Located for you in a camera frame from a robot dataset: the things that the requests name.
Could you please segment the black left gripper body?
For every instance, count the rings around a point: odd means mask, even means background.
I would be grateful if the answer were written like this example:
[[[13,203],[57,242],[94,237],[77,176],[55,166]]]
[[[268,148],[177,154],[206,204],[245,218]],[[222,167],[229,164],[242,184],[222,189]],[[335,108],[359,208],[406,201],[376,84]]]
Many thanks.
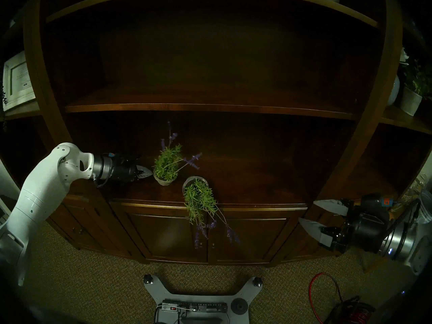
[[[142,174],[142,170],[138,168],[137,157],[121,153],[109,153],[108,156],[112,161],[108,180],[128,183],[137,180]]]

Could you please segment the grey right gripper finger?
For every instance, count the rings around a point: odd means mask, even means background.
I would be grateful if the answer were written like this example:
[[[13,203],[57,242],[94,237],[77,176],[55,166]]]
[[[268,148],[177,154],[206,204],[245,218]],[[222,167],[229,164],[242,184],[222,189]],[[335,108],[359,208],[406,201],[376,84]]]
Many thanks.
[[[334,242],[338,237],[338,227],[326,227],[316,221],[299,218],[299,224],[325,249],[334,249]]]
[[[341,200],[315,200],[313,204],[326,211],[329,211],[330,213],[341,215],[344,217],[347,216],[347,213],[349,211],[349,207]]]

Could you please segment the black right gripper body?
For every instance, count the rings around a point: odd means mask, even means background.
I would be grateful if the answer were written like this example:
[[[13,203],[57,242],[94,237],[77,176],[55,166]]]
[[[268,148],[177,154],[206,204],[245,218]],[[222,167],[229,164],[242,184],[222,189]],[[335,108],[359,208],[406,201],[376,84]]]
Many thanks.
[[[340,202],[348,211],[341,227],[329,228],[333,236],[329,250],[343,254],[349,247],[356,247],[377,254],[390,223],[392,197],[372,193],[360,200],[341,199]]]

